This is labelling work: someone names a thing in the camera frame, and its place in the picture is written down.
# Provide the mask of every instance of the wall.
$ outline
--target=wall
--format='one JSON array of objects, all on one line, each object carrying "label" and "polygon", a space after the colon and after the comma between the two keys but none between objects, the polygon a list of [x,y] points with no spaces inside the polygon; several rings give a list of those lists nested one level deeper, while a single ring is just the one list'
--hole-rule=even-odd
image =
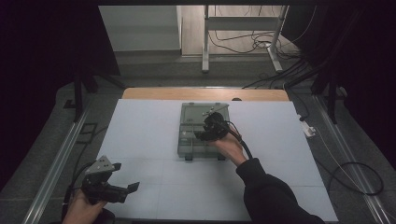
[{"label": "wall", "polygon": [[177,6],[99,9],[114,51],[180,49]]}]

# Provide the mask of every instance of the person's left hand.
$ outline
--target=person's left hand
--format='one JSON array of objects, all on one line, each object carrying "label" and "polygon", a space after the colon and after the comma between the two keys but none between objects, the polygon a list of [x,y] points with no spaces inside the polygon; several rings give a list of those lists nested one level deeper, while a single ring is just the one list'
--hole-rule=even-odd
[{"label": "person's left hand", "polygon": [[107,202],[103,201],[91,204],[82,190],[79,189],[67,210],[63,224],[91,224],[96,220],[106,204]]}]

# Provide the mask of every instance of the white table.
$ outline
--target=white table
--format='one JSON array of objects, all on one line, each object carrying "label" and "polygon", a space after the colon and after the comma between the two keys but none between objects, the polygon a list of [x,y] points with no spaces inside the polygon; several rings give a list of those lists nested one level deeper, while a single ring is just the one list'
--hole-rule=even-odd
[{"label": "white table", "polygon": [[[106,206],[116,217],[250,220],[243,181],[230,161],[177,155],[181,104],[187,102],[119,100],[98,158],[122,163],[110,184],[140,187],[125,203]],[[337,221],[292,102],[221,103],[230,105],[231,121],[264,170],[289,184],[307,212]]]}]

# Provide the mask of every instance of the black cloth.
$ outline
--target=black cloth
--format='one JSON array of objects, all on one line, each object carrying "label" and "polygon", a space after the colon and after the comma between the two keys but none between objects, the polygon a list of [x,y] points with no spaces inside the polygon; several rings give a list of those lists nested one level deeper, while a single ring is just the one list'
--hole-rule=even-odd
[{"label": "black cloth", "polygon": [[236,168],[245,182],[244,201],[253,222],[324,223],[297,204],[291,188],[282,180],[268,175],[259,159],[248,160]]}]

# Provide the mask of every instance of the person's right hand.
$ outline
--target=person's right hand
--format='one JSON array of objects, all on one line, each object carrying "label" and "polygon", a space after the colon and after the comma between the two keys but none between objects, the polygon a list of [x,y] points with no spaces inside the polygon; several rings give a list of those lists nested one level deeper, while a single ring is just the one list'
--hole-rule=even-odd
[{"label": "person's right hand", "polygon": [[226,158],[230,159],[236,166],[239,166],[242,162],[247,160],[243,153],[242,145],[230,133],[227,133],[225,137],[219,140],[208,142],[208,144],[210,146],[217,147],[219,152]]}]

